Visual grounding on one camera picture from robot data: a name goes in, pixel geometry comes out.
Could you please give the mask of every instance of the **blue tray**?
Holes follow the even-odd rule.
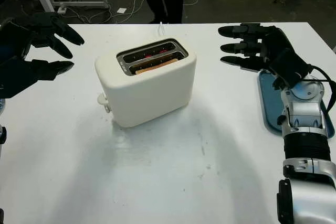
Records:
[[[260,72],[258,78],[259,93],[266,128],[277,135],[281,135],[281,126],[277,125],[277,118],[282,114],[284,105],[281,100],[280,90],[273,89],[272,84],[274,80],[275,78],[272,74],[265,71]],[[325,107],[322,101],[321,108],[324,114],[326,111]],[[325,117],[325,120],[328,138],[331,138],[335,135],[335,129],[329,115]]]

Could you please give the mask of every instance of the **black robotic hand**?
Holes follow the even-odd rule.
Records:
[[[273,84],[275,89],[292,88],[312,71],[311,66],[295,53],[284,32],[275,26],[243,23],[221,27],[218,32],[225,37],[243,39],[240,43],[222,45],[222,51],[246,57],[226,56],[220,60],[252,71],[270,71],[277,76]]]
[[[11,98],[38,80],[54,80],[68,71],[71,61],[25,61],[31,45],[50,47],[67,59],[72,58],[69,49],[55,37],[82,45],[83,38],[56,13],[38,13],[33,16],[6,20],[0,27],[0,98]]]

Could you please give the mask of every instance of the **table leg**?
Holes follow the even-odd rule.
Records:
[[[50,0],[40,0],[40,2],[41,2],[42,6],[43,6],[43,8],[46,12],[54,12],[55,11]]]

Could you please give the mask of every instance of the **silver robotic arm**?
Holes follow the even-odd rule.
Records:
[[[273,87],[281,89],[284,110],[277,123],[282,127],[285,142],[286,179],[279,182],[277,194],[279,222],[336,224],[336,166],[331,162],[321,108],[322,82],[328,82],[333,91],[327,112],[335,103],[336,83],[323,70],[306,64],[279,28],[241,24],[218,31],[225,37],[243,39],[237,44],[223,45],[221,50],[244,54],[245,58],[226,56],[222,62],[245,70],[267,70],[276,77]],[[313,69],[321,71],[326,80],[313,77]]]
[[[285,180],[279,183],[278,217],[281,223],[336,223],[336,166],[330,160],[321,101],[324,86],[299,82],[281,92],[286,160]]]

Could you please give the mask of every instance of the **toaster slot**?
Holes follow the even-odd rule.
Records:
[[[148,60],[137,65],[132,65],[130,66],[129,70],[132,74],[141,74],[146,71],[166,66],[184,58],[185,56],[181,52],[174,52],[172,54]]]
[[[173,43],[167,42],[158,46],[150,47],[150,48],[145,48],[141,51],[138,52],[133,52],[131,54],[127,54],[123,56],[123,60],[126,63],[132,63],[138,60],[142,60],[145,58],[150,58],[158,54],[162,54],[167,51],[174,50],[176,47]]]

